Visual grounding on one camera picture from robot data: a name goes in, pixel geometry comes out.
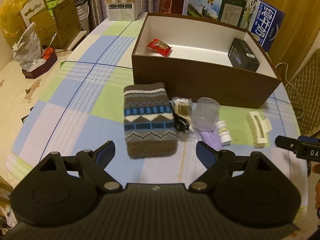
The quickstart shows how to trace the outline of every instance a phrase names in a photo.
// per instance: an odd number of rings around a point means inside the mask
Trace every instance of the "yellow plastic bag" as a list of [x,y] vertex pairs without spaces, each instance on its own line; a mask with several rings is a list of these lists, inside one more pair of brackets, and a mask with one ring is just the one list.
[[28,0],[4,0],[0,7],[0,28],[10,46],[17,42],[25,31],[20,25],[17,13]]

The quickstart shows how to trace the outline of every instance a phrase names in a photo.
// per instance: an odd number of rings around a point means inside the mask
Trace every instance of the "stain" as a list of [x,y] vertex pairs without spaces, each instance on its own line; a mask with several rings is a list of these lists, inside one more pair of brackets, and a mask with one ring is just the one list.
[[40,81],[41,79],[38,79],[37,81],[35,81],[32,86],[29,89],[26,89],[26,96],[25,96],[25,100],[28,100],[28,103],[31,103],[32,101],[32,95],[33,93],[36,91],[36,88],[40,87]]

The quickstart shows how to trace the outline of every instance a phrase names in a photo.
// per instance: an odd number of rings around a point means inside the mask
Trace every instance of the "pill bottle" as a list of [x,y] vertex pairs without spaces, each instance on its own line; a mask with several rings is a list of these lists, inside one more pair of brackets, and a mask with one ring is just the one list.
[[217,132],[223,146],[229,145],[231,143],[230,131],[225,121],[217,122],[216,124]]

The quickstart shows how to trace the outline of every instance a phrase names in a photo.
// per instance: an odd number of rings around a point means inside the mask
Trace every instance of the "patterned knit fabric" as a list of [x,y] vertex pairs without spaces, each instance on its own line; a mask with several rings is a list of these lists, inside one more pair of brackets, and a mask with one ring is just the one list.
[[170,156],[176,152],[177,135],[163,83],[124,88],[124,132],[131,158]]

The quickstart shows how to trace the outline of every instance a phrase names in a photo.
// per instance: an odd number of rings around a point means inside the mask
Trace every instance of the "white plastic bag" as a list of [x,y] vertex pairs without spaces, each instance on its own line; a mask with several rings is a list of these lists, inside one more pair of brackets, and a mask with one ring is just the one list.
[[18,61],[23,70],[36,69],[41,66],[39,59],[42,56],[42,47],[35,32],[36,24],[33,22],[25,30],[18,43],[13,45],[13,58]]

